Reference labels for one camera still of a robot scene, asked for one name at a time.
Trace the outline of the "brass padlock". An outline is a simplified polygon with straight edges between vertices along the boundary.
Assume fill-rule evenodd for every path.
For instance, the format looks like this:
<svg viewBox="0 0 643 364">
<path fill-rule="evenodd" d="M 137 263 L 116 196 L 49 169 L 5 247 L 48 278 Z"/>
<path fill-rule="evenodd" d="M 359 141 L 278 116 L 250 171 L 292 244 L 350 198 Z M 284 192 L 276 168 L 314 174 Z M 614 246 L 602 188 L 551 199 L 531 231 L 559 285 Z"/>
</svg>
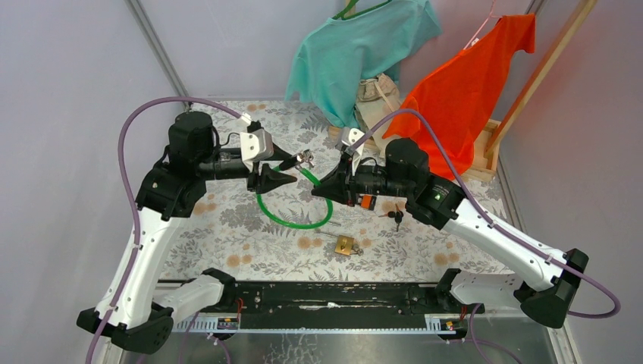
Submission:
<svg viewBox="0 0 643 364">
<path fill-rule="evenodd" d="M 355 239 L 344 234 L 335 234 L 323 231 L 320 227 L 317 227 L 315 231 L 319 234 L 325 235 L 327 237 L 334 237 L 336 239 L 334 251 L 338 254 L 344 256 L 351 256 L 351 247 L 355 244 Z"/>
</svg>

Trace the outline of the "small silver keys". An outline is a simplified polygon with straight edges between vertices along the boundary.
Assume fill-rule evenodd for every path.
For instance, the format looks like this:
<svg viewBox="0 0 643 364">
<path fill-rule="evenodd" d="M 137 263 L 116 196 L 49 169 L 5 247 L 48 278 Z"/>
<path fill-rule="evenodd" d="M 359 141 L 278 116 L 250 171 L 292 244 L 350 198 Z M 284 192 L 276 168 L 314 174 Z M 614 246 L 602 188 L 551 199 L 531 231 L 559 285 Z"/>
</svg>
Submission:
<svg viewBox="0 0 643 364">
<path fill-rule="evenodd" d="M 364 252 L 363 252 L 363 249 L 358 244 L 353 244 L 351 247 L 351 253 L 356 254 L 358 256 L 362 256 Z"/>
</svg>

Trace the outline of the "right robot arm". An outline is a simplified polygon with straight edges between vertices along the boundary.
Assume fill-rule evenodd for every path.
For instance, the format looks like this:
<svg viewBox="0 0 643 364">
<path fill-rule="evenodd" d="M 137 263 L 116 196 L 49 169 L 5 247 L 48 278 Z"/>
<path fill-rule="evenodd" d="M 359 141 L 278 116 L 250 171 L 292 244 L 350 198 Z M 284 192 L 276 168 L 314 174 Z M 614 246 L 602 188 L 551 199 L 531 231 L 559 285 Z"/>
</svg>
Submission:
<svg viewBox="0 0 643 364">
<path fill-rule="evenodd" d="M 415 220 L 474 244 L 510 269 L 508 275 L 448 269 L 434 293 L 445 312 L 487 304 L 520 309 L 543 326 L 561 328 L 580 284 L 572 271 L 583 272 L 588 264 L 578 249 L 552 248 L 491 213 L 478 212 L 462 187 L 429 171 L 427 153 L 407 138 L 387 145 L 384 165 L 360 165 L 342 153 L 312 195 L 345 206 L 368 196 L 402 197 Z"/>
</svg>

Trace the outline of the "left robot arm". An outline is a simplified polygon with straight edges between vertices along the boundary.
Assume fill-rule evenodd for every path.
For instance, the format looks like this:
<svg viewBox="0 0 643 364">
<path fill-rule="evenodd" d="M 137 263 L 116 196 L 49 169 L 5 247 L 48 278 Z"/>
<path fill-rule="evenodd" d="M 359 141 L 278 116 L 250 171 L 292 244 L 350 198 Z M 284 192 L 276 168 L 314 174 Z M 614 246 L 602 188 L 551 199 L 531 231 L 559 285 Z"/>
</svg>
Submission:
<svg viewBox="0 0 643 364">
<path fill-rule="evenodd" d="M 152 354 L 176 323 L 194 313 L 237 308 L 235 279 L 214 268 L 162 297 L 153 294 L 174 236 L 205 195 L 208 181 L 243 179 L 254 193 L 295 181 L 269 167 L 271 161 L 293 162 L 294 156 L 275 145 L 259 122 L 244 125 L 240 145 L 224 148 L 210 115 L 187 111 L 176 117 L 162 157 L 136 195 L 133 232 L 117 274 L 99 304 L 80 312 L 80 328 L 124 350 Z"/>
</svg>

